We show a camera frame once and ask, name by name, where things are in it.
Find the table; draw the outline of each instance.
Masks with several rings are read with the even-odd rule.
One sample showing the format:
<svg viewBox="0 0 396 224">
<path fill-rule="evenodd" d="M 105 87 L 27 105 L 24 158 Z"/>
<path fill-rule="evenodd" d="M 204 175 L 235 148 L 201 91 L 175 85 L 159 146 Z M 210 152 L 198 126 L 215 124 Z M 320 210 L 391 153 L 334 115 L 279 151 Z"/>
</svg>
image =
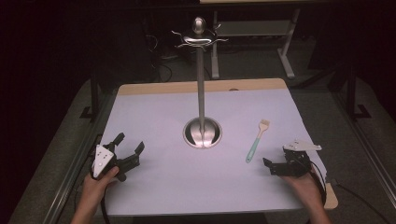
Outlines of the table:
<svg viewBox="0 0 396 224">
<path fill-rule="evenodd" d="M 111 216 L 243 213 L 297 209 L 289 186 L 270 175 L 265 157 L 284 161 L 282 146 L 294 138 L 311 141 L 285 82 L 280 78 L 207 81 L 206 115 L 223 136 L 210 149 L 195 149 L 182 137 L 184 125 L 198 115 L 196 82 L 132 84 L 120 87 L 102 144 L 120 133 L 119 159 L 146 148 L 141 165 L 127 180 L 108 189 Z M 248 154 L 261 119 L 271 121 L 251 163 Z M 316 151 L 308 155 L 326 176 Z M 331 187 L 326 208 L 337 205 Z"/>
</svg>

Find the finger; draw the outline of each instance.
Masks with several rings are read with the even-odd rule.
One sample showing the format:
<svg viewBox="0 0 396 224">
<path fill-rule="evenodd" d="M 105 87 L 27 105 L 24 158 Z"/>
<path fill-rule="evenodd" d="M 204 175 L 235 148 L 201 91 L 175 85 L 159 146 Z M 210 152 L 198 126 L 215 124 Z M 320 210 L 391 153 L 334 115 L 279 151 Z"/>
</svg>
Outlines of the finger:
<svg viewBox="0 0 396 224">
<path fill-rule="evenodd" d="M 116 174 L 119 172 L 120 168 L 118 166 L 115 166 L 113 168 L 111 168 L 111 170 L 109 170 L 103 177 L 102 177 L 102 181 L 105 182 L 106 184 L 108 184 L 111 180 L 111 178 L 113 178 L 114 176 L 116 176 Z"/>
</svg>

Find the dark background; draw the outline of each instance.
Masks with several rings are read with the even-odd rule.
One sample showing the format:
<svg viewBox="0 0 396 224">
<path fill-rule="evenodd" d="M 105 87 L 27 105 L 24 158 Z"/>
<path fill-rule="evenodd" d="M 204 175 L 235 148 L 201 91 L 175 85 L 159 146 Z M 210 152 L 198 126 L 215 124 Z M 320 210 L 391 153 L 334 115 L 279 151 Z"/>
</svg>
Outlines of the dark background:
<svg viewBox="0 0 396 224">
<path fill-rule="evenodd" d="M 148 62 L 155 63 L 156 59 L 147 52 L 144 33 L 162 38 L 165 46 L 171 48 L 175 39 L 169 36 L 170 30 L 182 32 L 190 28 L 196 15 L 211 21 L 211 12 L 198 10 L 162 10 L 152 14 L 81 10 L 146 6 L 148 2 L 158 3 L 50 0 L 0 3 L 1 123 L 5 124 L 1 134 L 1 223 L 8 221 L 74 96 L 92 73 L 98 75 L 105 91 L 122 83 L 150 82 L 155 71 Z M 197 1 L 161 1 L 191 2 Z M 373 87 L 378 101 L 396 120 L 396 74 L 392 69 L 395 59 L 392 52 L 396 48 L 390 35 L 396 33 L 396 20 L 390 9 L 384 3 L 371 1 L 306 7 L 294 38 L 317 39 L 311 68 L 325 69 L 345 57 L 352 58 L 359 77 Z M 253 11 L 256 13 L 248 13 L 253 20 L 262 15 L 282 15 L 276 8 Z M 223 19 L 235 20 L 246 15 L 243 10 L 229 10 Z M 148 75 L 136 73 L 124 78 L 130 71 L 146 71 Z"/>
</svg>

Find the floor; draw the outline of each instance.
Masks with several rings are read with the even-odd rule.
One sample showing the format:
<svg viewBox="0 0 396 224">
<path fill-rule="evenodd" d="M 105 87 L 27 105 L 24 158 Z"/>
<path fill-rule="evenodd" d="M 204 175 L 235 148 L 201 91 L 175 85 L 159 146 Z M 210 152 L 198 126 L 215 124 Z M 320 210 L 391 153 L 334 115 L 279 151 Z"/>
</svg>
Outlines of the floor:
<svg viewBox="0 0 396 224">
<path fill-rule="evenodd" d="M 319 72 L 306 69 L 315 39 L 296 39 L 288 53 L 296 78 L 287 79 L 276 53 L 282 41 L 252 38 L 248 45 L 236 42 L 222 46 L 219 49 L 220 79 L 281 77 L 291 87 Z M 170 55 L 163 59 L 159 69 L 161 78 L 156 81 L 196 80 L 193 52 L 189 60 L 174 57 L 172 52 Z M 205 78 L 209 79 L 210 52 L 205 54 L 205 70 Z M 339 201 L 338 207 L 329 211 L 329 216 L 333 223 L 385 223 L 363 202 L 337 187 L 335 183 L 338 182 L 359 194 L 388 220 L 396 220 L 396 203 L 389 197 L 392 194 L 389 189 L 395 189 L 396 181 L 395 122 L 375 99 L 370 86 L 359 79 L 357 104 L 364 105 L 372 117 L 352 121 L 345 111 L 346 90 L 329 92 L 326 84 L 330 78 L 325 77 L 303 90 L 290 90 L 311 138 L 324 148 L 319 156 L 328 170 L 327 181 L 332 182 Z M 95 122 L 90 122 L 79 118 L 91 103 L 90 82 L 81 86 L 10 223 L 70 222 L 80 195 L 79 185 L 88 172 L 86 155 L 106 127 L 115 94 L 115 91 L 100 94 L 101 112 Z M 381 177 L 384 174 L 378 172 L 381 167 L 391 176 L 388 183 Z M 307 221 L 304 210 L 264 214 L 272 224 Z M 111 217 L 110 220 L 112 223 L 134 223 L 132 217 Z M 94 223 L 104 221 L 97 216 Z"/>
</svg>

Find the human hand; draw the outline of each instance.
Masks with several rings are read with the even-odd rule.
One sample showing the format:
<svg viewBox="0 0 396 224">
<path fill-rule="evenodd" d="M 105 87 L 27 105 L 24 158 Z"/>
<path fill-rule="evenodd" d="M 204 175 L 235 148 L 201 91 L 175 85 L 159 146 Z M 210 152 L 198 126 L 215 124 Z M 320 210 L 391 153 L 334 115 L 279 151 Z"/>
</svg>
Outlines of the human hand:
<svg viewBox="0 0 396 224">
<path fill-rule="evenodd" d="M 100 180 L 92 179 L 90 174 L 85 176 L 78 209 L 73 216 L 73 224 L 90 223 L 99 202 L 102 201 L 105 195 L 107 185 L 119 170 L 119 167 L 113 167 Z"/>
<path fill-rule="evenodd" d="M 324 210 L 320 191 L 311 174 L 307 173 L 300 177 L 281 176 L 281 178 L 293 188 L 294 193 L 307 209 L 311 224 L 331 223 L 326 211 Z"/>
</svg>

